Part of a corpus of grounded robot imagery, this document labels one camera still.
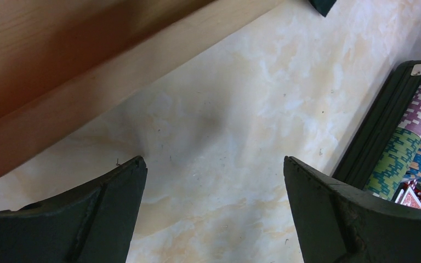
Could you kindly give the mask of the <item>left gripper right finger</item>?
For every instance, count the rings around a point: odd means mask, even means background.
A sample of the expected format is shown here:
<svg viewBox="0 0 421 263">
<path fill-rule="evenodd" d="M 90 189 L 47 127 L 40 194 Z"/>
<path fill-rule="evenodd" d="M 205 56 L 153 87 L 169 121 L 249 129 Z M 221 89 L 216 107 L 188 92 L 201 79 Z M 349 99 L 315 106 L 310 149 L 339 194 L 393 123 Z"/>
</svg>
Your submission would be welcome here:
<svg viewBox="0 0 421 263">
<path fill-rule="evenodd" d="M 421 210 L 370 195 L 285 157 L 283 174 L 305 262 L 421 262 Z"/>
</svg>

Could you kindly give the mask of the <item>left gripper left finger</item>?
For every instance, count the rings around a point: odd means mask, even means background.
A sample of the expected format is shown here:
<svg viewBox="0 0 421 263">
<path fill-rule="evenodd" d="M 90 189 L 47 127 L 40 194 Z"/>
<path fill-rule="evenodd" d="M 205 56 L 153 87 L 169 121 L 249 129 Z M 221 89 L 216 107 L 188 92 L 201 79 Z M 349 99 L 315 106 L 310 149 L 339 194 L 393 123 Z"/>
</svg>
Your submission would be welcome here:
<svg viewBox="0 0 421 263">
<path fill-rule="evenodd" d="M 146 178 L 137 156 L 59 195 L 0 211 L 0 262 L 125 262 Z"/>
</svg>

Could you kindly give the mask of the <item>black aluminium poker case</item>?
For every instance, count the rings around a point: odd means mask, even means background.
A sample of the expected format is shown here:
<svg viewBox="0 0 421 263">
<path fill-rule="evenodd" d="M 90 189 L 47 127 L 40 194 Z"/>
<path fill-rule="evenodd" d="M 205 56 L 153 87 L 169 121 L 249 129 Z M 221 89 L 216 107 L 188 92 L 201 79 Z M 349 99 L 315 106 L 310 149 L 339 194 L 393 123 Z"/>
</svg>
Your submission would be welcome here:
<svg viewBox="0 0 421 263">
<path fill-rule="evenodd" d="M 420 83 L 421 60 L 405 61 L 389 74 L 334 170 L 335 179 L 363 190 Z"/>
</svg>

